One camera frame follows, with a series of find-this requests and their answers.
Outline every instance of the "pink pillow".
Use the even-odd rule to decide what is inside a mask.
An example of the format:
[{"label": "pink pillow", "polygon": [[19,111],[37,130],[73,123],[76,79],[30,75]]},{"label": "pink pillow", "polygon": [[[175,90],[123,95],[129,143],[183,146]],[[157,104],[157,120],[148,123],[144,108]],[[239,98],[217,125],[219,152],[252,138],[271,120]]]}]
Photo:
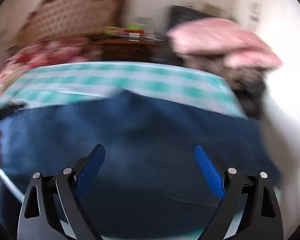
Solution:
[{"label": "pink pillow", "polygon": [[261,67],[268,69],[279,67],[282,61],[273,52],[241,49],[226,55],[223,63],[230,68]]},{"label": "pink pillow", "polygon": [[173,51],[180,54],[221,55],[243,48],[270,47],[233,21],[205,18],[180,24],[167,32]]}]

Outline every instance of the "wooden nightstand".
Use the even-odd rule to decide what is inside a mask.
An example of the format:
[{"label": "wooden nightstand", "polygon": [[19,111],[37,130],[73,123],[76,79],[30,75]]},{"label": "wooden nightstand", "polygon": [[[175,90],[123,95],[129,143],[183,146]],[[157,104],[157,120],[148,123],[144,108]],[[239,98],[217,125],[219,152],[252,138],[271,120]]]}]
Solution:
[{"label": "wooden nightstand", "polygon": [[102,46],[103,61],[151,62],[151,55],[158,46],[156,41],[148,39],[129,41],[129,38],[105,38],[95,43]]}]

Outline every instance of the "blue bedspread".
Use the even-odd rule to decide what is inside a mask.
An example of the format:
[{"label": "blue bedspread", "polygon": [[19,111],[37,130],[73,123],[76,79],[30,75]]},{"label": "blue bedspread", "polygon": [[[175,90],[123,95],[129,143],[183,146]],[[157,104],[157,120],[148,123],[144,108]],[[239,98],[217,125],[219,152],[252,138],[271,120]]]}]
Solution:
[{"label": "blue bedspread", "polygon": [[[243,174],[279,172],[267,157],[254,120],[231,117],[124,91],[109,99],[19,111],[0,123],[2,169],[25,193],[34,172],[54,175],[87,156],[96,144],[106,159],[81,198],[104,236],[159,238],[203,229],[218,198],[194,158],[209,155]],[[0,216],[18,219],[1,193]]]}]

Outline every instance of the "metal pin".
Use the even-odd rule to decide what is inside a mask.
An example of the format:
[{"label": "metal pin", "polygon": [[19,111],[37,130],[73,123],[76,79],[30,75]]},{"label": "metal pin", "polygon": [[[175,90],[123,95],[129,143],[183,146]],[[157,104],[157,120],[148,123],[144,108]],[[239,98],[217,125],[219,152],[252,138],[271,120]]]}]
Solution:
[{"label": "metal pin", "polygon": [[236,170],[235,168],[229,168],[229,169],[228,169],[228,172],[229,172],[230,174],[236,174],[236,173],[237,173],[237,170]]},{"label": "metal pin", "polygon": [[71,168],[65,168],[64,170],[63,170],[63,174],[64,175],[68,175],[68,174],[70,174],[72,172],[72,169]]},{"label": "metal pin", "polygon": [[34,174],[32,175],[32,178],[34,178],[34,179],[40,178],[40,173],[39,173],[39,172],[34,173]]},{"label": "metal pin", "polygon": [[265,172],[261,172],[260,176],[264,179],[268,178],[268,174],[266,174]]}]

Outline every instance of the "teal checkered fabric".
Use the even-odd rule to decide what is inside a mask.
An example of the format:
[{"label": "teal checkered fabric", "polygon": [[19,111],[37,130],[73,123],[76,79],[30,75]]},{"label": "teal checkered fabric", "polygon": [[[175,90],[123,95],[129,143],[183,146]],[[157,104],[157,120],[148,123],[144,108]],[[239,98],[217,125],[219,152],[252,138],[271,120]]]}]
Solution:
[{"label": "teal checkered fabric", "polygon": [[216,75],[169,65],[139,62],[84,62],[28,71],[0,97],[28,107],[62,105],[108,98],[129,90],[231,116],[245,117],[225,80]]}]

